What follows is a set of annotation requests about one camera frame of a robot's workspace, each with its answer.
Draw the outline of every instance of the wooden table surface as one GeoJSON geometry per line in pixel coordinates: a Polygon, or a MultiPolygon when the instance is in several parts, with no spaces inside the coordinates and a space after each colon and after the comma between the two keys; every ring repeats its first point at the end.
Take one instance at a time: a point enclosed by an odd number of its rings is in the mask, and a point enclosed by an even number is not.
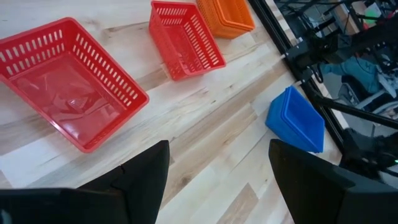
{"type": "MultiPolygon", "coordinates": [[[[172,158],[157,223],[291,222],[267,156],[276,136],[264,121],[271,101],[295,80],[259,19],[252,12],[252,32],[216,40],[226,68],[173,82],[148,32],[150,10],[149,0],[2,0],[0,38],[74,17],[150,102],[83,154],[0,83],[0,188],[79,187],[168,139],[172,158]]],[[[340,161],[328,133],[324,151],[320,157],[340,161]]]]}

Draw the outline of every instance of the black metal frame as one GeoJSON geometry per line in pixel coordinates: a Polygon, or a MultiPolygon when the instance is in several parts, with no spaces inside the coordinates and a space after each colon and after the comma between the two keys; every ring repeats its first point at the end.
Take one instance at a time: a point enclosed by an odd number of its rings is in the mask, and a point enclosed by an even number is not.
{"type": "MultiPolygon", "coordinates": [[[[271,36],[271,39],[274,41],[279,52],[282,55],[285,54],[288,49],[292,48],[292,44],[290,43],[290,40],[287,38],[285,32],[281,28],[278,20],[275,18],[275,15],[271,11],[265,0],[248,1],[254,9],[255,13],[257,14],[258,18],[262,22],[262,25],[268,31],[268,34],[271,36]]],[[[302,74],[300,69],[298,69],[296,65],[289,61],[287,58],[284,58],[284,62],[292,72],[293,76],[297,80],[301,80],[300,77],[302,77],[302,74]]],[[[326,129],[330,133],[332,139],[334,140],[338,149],[343,155],[345,153],[343,147],[343,128],[341,127],[340,122],[337,120],[331,109],[398,129],[397,121],[393,121],[391,119],[363,110],[359,110],[350,106],[342,105],[341,103],[337,103],[331,99],[321,97],[322,94],[312,79],[309,79],[309,81],[303,83],[302,89],[314,108],[325,119],[326,129]]]]}

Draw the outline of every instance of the orange basket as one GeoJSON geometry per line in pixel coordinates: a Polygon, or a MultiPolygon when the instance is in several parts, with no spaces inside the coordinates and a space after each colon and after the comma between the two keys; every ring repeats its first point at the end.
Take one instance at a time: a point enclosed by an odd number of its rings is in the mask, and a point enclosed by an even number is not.
{"type": "Polygon", "coordinates": [[[254,29],[245,0],[197,0],[211,33],[225,39],[236,38],[254,29]]]}
{"type": "Polygon", "coordinates": [[[149,32],[173,80],[226,65],[195,4],[152,1],[149,32]]]}
{"type": "Polygon", "coordinates": [[[149,100],[72,18],[0,40],[0,80],[82,152],[93,152],[149,100]]]}

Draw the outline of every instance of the blue plastic container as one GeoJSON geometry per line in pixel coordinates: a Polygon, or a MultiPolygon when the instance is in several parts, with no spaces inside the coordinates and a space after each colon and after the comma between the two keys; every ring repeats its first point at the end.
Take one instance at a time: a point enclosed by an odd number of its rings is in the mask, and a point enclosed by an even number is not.
{"type": "Polygon", "coordinates": [[[293,86],[272,101],[266,125],[286,143],[323,152],[325,121],[293,86]]]}

